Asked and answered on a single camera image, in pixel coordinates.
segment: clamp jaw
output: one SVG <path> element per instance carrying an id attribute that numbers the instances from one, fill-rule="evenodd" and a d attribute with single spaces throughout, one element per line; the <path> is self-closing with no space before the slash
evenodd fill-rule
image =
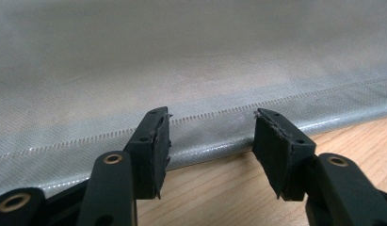
<path id="1" fill-rule="evenodd" d="M 281 114 L 258 109 L 252 151 L 277 197 L 303 201 L 310 225 L 387 225 L 387 193 L 350 159 L 315 143 Z"/>
<path id="2" fill-rule="evenodd" d="M 0 196 L 0 225 L 137 225 L 136 200 L 160 198 L 169 163 L 168 109 L 149 111 L 123 151 L 104 153 L 90 179 L 45 199 L 35 187 Z"/>

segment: wooden surface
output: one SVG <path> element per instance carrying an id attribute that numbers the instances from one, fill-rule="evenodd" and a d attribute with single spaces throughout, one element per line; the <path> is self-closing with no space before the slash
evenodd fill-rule
<path id="1" fill-rule="evenodd" d="M 387 191 L 387 119 L 312 136 L 316 153 L 355 161 Z M 138 201 L 139 225 L 308 225 L 305 202 L 277 200 L 252 153 L 169 171 L 162 200 Z"/>

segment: woven fabric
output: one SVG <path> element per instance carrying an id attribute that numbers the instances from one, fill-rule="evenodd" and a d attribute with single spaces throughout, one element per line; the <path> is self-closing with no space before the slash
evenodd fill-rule
<path id="1" fill-rule="evenodd" d="M 86 180 L 162 105 L 170 170 L 249 149 L 257 107 L 386 117 L 387 1 L 0 0 L 0 194 Z"/>

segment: metal rivet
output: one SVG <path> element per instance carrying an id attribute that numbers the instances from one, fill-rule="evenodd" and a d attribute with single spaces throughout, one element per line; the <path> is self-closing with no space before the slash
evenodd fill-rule
<path id="1" fill-rule="evenodd" d="M 16 201 L 16 203 L 8 205 L 9 202 L 14 201 L 16 199 L 19 199 L 18 201 Z M 8 213 L 8 212 L 20 209 L 21 207 L 25 206 L 30 199 L 31 199 L 31 195 L 26 193 L 12 195 L 7 199 L 5 199 L 4 201 L 0 202 L 0 212 Z"/>
<path id="2" fill-rule="evenodd" d="M 111 154 L 111 155 L 108 155 L 104 162 L 106 164 L 116 164 L 116 163 L 119 163 L 122 161 L 122 155 L 120 154 L 117 154 L 117 153 L 114 153 L 114 154 Z"/>
<path id="3" fill-rule="evenodd" d="M 340 157 L 332 156 L 328 158 L 328 161 L 338 167 L 347 167 L 348 162 Z"/>

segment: stitched seam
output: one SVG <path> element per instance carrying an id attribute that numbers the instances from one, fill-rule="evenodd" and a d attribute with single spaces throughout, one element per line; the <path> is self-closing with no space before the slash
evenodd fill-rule
<path id="1" fill-rule="evenodd" d="M 276 105 L 276 104 L 283 103 L 283 102 L 289 102 L 289 101 L 314 97 L 314 96 L 325 94 L 325 93 L 335 92 L 335 91 L 339 91 L 339 90 L 343 90 L 343 89 L 352 89 L 352 88 L 357 88 L 357 87 L 363 87 L 363 86 L 376 84 L 376 83 L 382 83 L 382 82 L 386 82 L 386 81 L 387 81 L 387 78 L 380 78 L 380 79 L 374 79 L 374 80 L 362 81 L 362 82 L 358 82 L 358 83 L 347 84 L 347 85 L 343 85 L 340 87 L 334 87 L 334 88 L 321 89 L 321 90 L 300 93 L 300 94 L 282 97 L 282 98 L 269 100 L 269 101 L 264 101 L 264 102 L 260 102 L 260 103 L 242 105 L 242 106 L 222 109 L 219 111 L 202 113 L 199 115 L 193 115 L 193 116 L 188 116 L 188 117 L 184 117 L 181 119 L 171 120 L 171 121 L 169 121 L 169 125 L 177 125 L 177 124 L 189 123 L 192 121 L 212 119 L 212 118 L 222 116 L 222 115 L 228 115 L 228 114 L 238 113 L 238 112 L 242 112 L 242 111 L 246 111 L 246 110 L 250 110 L 250 109 L 256 109 L 256 108 L 259 108 L 260 106 Z M 53 144 L 50 146 L 44 146 L 44 147 L 39 147 L 39 148 L 30 148 L 28 150 L 23 150 L 23 151 L 18 152 L 18 153 L 3 153 L 3 154 L 0 154 L 0 161 L 8 159 L 8 158 L 19 157 L 19 156 L 31 155 L 31 154 L 36 154 L 36 153 L 45 153 L 45 152 L 49 152 L 49 150 L 58 150 L 58 149 L 64 149 L 64 148 L 70 148 L 70 147 L 77 147 L 80 145 L 84 145 L 84 144 L 88 144 L 88 143 L 92 143 L 92 142 L 96 142 L 96 141 L 100 141 L 100 140 L 121 137 L 121 136 L 125 136 L 125 135 L 131 136 L 131 135 L 133 135 L 135 130 L 136 130 L 136 128 L 130 128 L 130 129 L 125 129 L 125 130 L 121 130 L 121 131 L 117 131 L 117 132 L 111 132 L 111 133 L 92 136 L 92 137 L 84 137 L 84 138 L 74 139 L 74 140 L 70 140 L 70 141 L 65 141 L 65 142 Z"/>

